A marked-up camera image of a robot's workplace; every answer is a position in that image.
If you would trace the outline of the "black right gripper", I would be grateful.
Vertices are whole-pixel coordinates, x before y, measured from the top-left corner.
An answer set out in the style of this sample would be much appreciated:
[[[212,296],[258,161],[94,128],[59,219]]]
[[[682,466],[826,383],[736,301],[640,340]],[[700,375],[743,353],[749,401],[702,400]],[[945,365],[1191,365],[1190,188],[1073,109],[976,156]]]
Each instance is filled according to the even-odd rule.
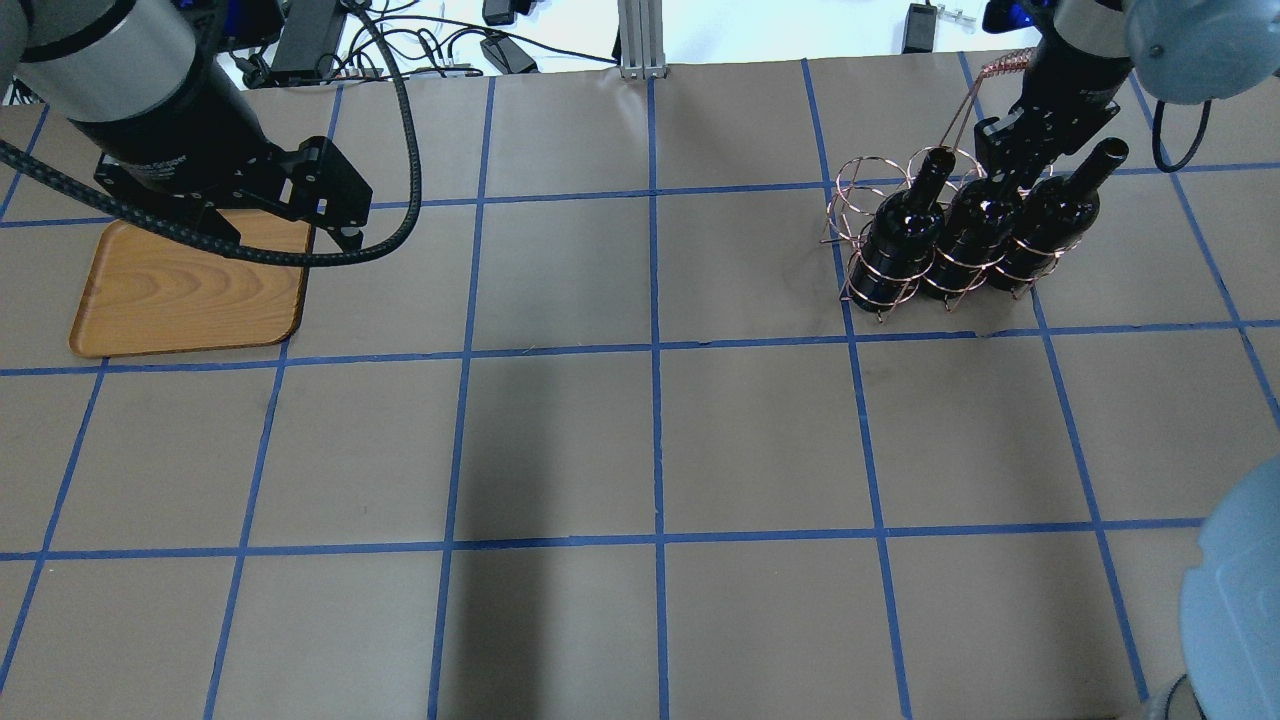
[[[987,177],[1006,190],[1030,187],[1030,165],[1079,151],[1120,111],[1115,96],[1133,72],[1128,56],[1097,56],[1064,40],[1042,40],[1009,115],[975,123],[974,149]]]

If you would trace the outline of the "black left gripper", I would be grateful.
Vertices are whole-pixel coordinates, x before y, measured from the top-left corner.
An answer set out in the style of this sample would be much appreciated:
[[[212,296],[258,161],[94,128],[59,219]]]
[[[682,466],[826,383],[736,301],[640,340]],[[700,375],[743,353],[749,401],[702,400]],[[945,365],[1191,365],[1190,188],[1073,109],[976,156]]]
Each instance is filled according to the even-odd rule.
[[[206,190],[165,195],[141,184],[125,165],[104,154],[95,179],[116,200],[219,240],[241,242],[223,210],[253,210],[305,222],[329,233],[342,251],[364,246],[372,188],[346,155],[324,137],[296,150],[271,146]]]

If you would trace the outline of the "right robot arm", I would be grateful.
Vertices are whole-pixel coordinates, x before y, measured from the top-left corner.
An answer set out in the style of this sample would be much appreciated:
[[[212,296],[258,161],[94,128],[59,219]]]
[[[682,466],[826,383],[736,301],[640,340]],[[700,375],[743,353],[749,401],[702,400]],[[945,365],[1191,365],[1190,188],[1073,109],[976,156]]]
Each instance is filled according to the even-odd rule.
[[[1277,69],[1275,1],[991,1],[1001,33],[1024,15],[1041,35],[1006,115],[974,132],[993,174],[1041,173],[1076,152],[1117,113],[1135,76],[1158,105],[1197,105],[1260,85]],[[1199,529],[1199,564],[1181,580],[1185,671],[1138,719],[1277,716],[1277,460],[1260,464]]]

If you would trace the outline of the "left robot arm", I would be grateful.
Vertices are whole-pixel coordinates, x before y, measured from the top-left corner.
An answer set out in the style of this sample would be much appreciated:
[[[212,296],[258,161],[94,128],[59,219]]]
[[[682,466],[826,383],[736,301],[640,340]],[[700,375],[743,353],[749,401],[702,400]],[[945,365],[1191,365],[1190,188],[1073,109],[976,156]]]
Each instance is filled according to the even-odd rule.
[[[325,231],[349,263],[371,190],[337,146],[274,143],[192,24],[169,1],[5,1],[3,70],[101,152],[95,186],[3,147],[50,188],[195,249],[302,266],[298,252],[246,247],[223,215],[260,210]]]

